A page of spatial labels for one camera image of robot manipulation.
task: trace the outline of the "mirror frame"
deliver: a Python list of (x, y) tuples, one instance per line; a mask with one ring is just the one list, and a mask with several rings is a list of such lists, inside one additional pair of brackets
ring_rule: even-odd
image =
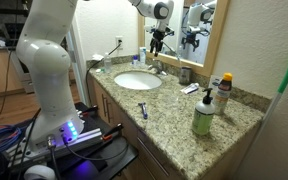
[[(196, 74), (200, 74), (206, 77), (210, 77), (214, 68), (218, 47), (220, 44), (222, 31), (225, 24), (225, 19), (228, 11), (230, 0), (218, 0), (216, 5), (216, 11), (214, 14), (213, 25), (211, 30), (211, 35), (209, 38), (207, 52), (205, 55), (204, 64), (194, 63), (189, 60), (181, 59), (181, 62), (177, 60), (176, 57), (158, 54), (154, 57), (154, 53), (149, 53), (147, 50), (146, 57), (151, 59), (157, 59), (163, 63), (170, 64), (175, 67), (189, 66)], [(139, 47), (145, 46), (145, 30), (144, 30), (145, 20), (144, 17), (138, 16), (138, 44)]]

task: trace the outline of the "bottle cap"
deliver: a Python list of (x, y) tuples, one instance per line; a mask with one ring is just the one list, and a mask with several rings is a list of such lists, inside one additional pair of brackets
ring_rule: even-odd
[(231, 73), (224, 73), (223, 80), (232, 81), (233, 75)]

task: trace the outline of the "faucet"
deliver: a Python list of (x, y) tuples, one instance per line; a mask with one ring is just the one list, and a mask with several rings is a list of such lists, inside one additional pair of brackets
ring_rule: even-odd
[(156, 62), (157, 65), (149, 65), (148, 70), (155, 68), (156, 74), (167, 75), (167, 73), (163, 71), (163, 63), (161, 61), (153, 59), (153, 62)]

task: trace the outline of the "bottle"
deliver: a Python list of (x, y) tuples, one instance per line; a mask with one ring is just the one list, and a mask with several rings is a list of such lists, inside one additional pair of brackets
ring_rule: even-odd
[(205, 135), (210, 131), (212, 119), (215, 112), (215, 106), (210, 97), (212, 88), (204, 89), (207, 92), (202, 101), (195, 105), (194, 119), (192, 123), (192, 130), (198, 135)]
[(178, 50), (177, 50), (177, 58), (178, 58), (178, 60), (181, 60), (181, 58), (183, 58), (183, 46), (182, 46), (182, 45), (180, 45), (180, 46), (178, 47)]
[(146, 47), (140, 47), (141, 66), (145, 65), (145, 60), (146, 60)]
[(223, 79), (218, 86), (218, 90), (214, 98), (216, 115), (224, 114), (224, 110), (232, 90), (232, 79), (233, 76), (231, 73), (224, 73)]
[(108, 53), (105, 53), (104, 57), (104, 69), (105, 73), (110, 73), (112, 72), (112, 61)]
[(138, 61), (137, 55), (134, 55), (133, 56), (133, 61), (132, 61), (132, 65), (133, 65), (134, 68), (137, 67), (138, 62), (139, 61)]

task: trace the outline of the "electrical outlet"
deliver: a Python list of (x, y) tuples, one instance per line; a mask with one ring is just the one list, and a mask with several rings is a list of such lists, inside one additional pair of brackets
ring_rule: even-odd
[(119, 50), (123, 49), (123, 43), (124, 43), (123, 36), (115, 36), (115, 40), (116, 40), (116, 46), (118, 46), (119, 42), (121, 41), (121, 45), (117, 49)]

